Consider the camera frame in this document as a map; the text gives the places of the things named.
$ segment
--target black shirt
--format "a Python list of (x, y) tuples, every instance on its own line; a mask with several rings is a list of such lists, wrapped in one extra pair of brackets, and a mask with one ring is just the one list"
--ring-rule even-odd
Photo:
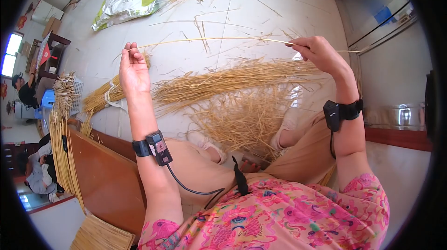
[(36, 89), (34, 86), (29, 87), (28, 83), (25, 83), (25, 85), (19, 90), (19, 99), (24, 105), (38, 108), (39, 104), (37, 103), (37, 98), (35, 98), (34, 95), (36, 95)]

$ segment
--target plastic bag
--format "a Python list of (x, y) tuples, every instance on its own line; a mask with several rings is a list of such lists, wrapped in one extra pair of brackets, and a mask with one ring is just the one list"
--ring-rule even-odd
[(148, 16), (163, 7), (168, 0), (104, 0), (93, 20), (94, 31), (125, 21)]

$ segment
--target white shoe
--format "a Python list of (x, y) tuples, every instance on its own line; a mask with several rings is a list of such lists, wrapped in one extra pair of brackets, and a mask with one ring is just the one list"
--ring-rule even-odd
[(201, 132), (198, 131), (191, 131), (188, 132), (186, 138), (188, 139), (189, 142), (197, 145), (198, 147), (200, 147), (201, 149), (208, 149), (210, 147), (214, 148), (217, 153), (219, 153), (220, 156), (220, 161), (218, 162), (218, 164), (223, 164), (225, 163), (225, 161), (227, 160), (227, 155), (224, 154), (219, 147), (215, 146), (208, 137), (206, 137), (204, 134), (202, 134)]
[(55, 197), (56, 197), (56, 193), (48, 194), (48, 200), (50, 201), (50, 203), (54, 202)]
[(295, 130), (298, 125), (298, 117), (299, 117), (299, 109), (290, 107), (286, 113), (284, 113), (284, 118), (282, 119), (282, 124), (279, 130), (276, 132), (276, 135), (273, 136), (270, 141), (270, 146), (275, 148), (276, 150), (282, 150), (282, 147), (279, 144), (279, 137), (281, 135), (282, 130)]

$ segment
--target man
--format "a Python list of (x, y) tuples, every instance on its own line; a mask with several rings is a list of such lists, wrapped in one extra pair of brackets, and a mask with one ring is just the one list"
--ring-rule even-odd
[(27, 186), (36, 194), (47, 194), (51, 202), (64, 192), (64, 189), (57, 183), (53, 156), (51, 155), (51, 143), (42, 146), (38, 152), (29, 157), (26, 153), (17, 156), (18, 168), (26, 177)]
[(42, 102), (43, 93), (45, 93), (45, 90), (53, 88), (55, 80), (42, 77), (36, 89), (34, 84), (35, 73), (36, 65), (32, 63), (28, 82), (26, 83), (21, 75), (15, 74), (13, 76), (13, 87), (18, 91), (19, 99), (25, 106), (38, 108)]

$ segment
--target blue stool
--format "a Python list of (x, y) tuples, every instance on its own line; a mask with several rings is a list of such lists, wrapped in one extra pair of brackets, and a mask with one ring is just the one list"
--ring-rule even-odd
[(53, 89), (47, 89), (45, 90), (45, 93), (43, 93), (42, 102), (40, 106), (42, 108), (52, 109), (53, 104), (54, 104), (54, 91)]
[(34, 110), (34, 118), (42, 119), (42, 108), (37, 108)]

